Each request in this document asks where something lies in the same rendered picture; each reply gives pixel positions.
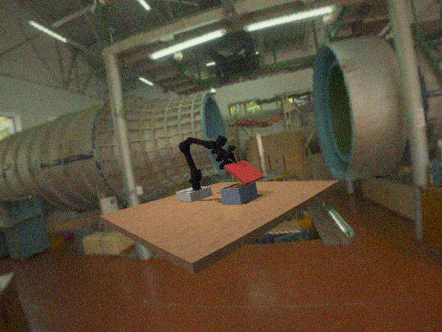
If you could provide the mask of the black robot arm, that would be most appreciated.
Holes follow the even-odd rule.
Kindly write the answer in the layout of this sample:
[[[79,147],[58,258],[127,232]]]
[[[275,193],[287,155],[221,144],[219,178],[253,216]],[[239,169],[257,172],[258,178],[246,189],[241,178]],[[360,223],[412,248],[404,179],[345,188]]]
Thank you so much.
[[[211,151],[211,154],[215,153],[219,154],[217,155],[216,161],[220,162],[222,161],[222,158],[225,155],[222,151],[220,151],[220,149],[223,149],[221,147],[225,145],[226,141],[227,141],[226,137],[219,135],[217,141],[204,141],[194,137],[189,137],[185,141],[179,143],[178,148],[184,153],[188,166],[191,170],[191,179],[189,180],[189,182],[192,184],[192,191],[198,191],[202,189],[200,184],[202,173],[200,169],[198,170],[196,168],[196,165],[194,164],[194,161],[190,153],[190,145],[194,143],[197,145],[204,146],[207,149],[213,149]]]

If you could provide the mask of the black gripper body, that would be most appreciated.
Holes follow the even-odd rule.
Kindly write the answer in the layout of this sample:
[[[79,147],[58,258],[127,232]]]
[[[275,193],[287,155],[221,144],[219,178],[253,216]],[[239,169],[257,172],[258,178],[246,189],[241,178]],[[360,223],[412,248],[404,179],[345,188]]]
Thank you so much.
[[[223,158],[222,158],[222,160],[223,160],[223,162],[219,165],[219,168],[220,169],[224,169],[223,168],[223,166],[224,166],[224,163],[225,163],[225,161],[228,161],[228,154],[231,154],[232,153],[232,151],[234,151],[236,149],[236,147],[235,146],[229,146],[228,147],[228,149],[227,149],[227,151],[226,150],[224,150],[224,149],[220,149],[220,151],[222,151],[225,155],[223,156]]]

